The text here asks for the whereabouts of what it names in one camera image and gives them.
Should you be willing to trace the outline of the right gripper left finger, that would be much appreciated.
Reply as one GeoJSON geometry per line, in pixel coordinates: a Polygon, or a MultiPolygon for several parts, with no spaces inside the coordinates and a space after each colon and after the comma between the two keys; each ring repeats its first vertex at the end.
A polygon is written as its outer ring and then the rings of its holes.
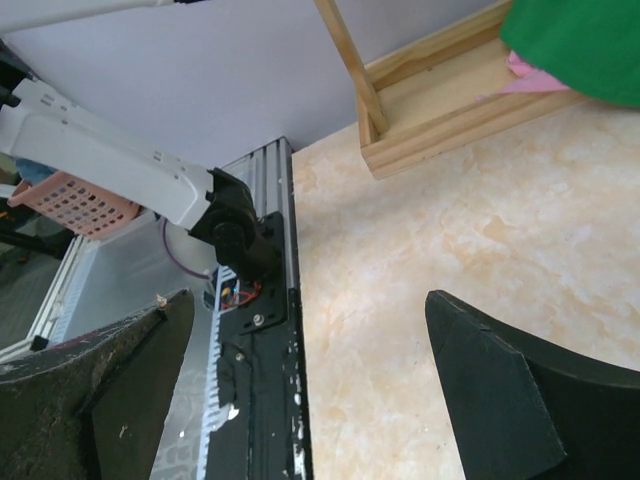
{"type": "Polygon", "coordinates": [[[179,290],[2,364],[2,478],[149,478],[194,318],[179,290]]]}

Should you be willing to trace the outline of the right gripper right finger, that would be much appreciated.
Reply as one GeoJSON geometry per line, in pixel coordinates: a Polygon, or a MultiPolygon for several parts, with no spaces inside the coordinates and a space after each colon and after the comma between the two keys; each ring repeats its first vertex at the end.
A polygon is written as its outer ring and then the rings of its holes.
{"type": "Polygon", "coordinates": [[[431,348],[468,479],[636,479],[639,373],[428,293],[431,348]]]}

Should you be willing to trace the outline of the green tank top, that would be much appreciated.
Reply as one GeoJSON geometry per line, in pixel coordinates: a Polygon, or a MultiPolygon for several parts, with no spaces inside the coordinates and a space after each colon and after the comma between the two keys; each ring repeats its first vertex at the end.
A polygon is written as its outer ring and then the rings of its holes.
{"type": "Polygon", "coordinates": [[[639,3],[515,1],[501,40],[524,61],[585,96],[639,106],[639,3]]]}

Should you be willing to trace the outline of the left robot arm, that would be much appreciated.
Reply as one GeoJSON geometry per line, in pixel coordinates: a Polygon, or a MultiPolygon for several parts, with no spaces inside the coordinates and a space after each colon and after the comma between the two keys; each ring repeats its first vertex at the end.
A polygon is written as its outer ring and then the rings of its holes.
{"type": "Polygon", "coordinates": [[[1,149],[154,211],[213,246],[218,263],[241,280],[262,281],[282,265],[244,182],[154,148],[42,80],[2,86],[1,149]]]}

